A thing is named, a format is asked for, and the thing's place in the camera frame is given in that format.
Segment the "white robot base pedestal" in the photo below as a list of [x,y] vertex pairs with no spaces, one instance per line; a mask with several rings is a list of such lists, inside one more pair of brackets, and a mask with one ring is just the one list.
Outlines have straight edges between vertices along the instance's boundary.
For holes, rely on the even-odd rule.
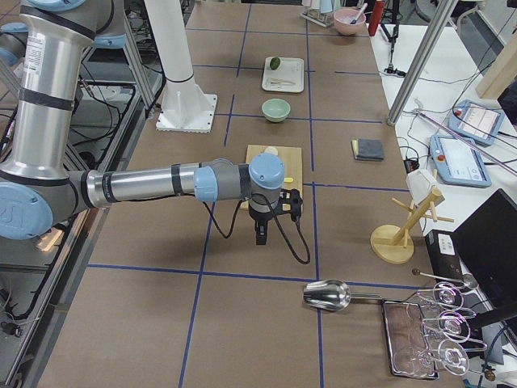
[[150,0],[145,7],[166,79],[157,129],[210,132],[217,96],[205,94],[195,80],[180,2]]

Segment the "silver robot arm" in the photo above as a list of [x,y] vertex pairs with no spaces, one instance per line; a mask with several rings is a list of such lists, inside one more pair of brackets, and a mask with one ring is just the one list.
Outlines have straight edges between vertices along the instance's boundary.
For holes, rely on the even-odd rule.
[[121,1],[24,1],[28,37],[11,152],[1,164],[1,235],[24,240],[85,209],[123,201],[193,196],[245,200],[257,244],[282,213],[284,164],[260,154],[248,164],[224,159],[139,171],[67,171],[63,165],[83,51],[124,45]]

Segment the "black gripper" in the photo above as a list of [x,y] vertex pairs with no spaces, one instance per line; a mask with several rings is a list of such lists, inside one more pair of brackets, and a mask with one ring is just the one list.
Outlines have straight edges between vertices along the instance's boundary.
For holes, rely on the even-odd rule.
[[250,198],[248,210],[249,215],[254,220],[255,243],[257,245],[266,245],[268,223],[273,219],[273,213],[277,205],[277,200],[270,202],[264,196]]

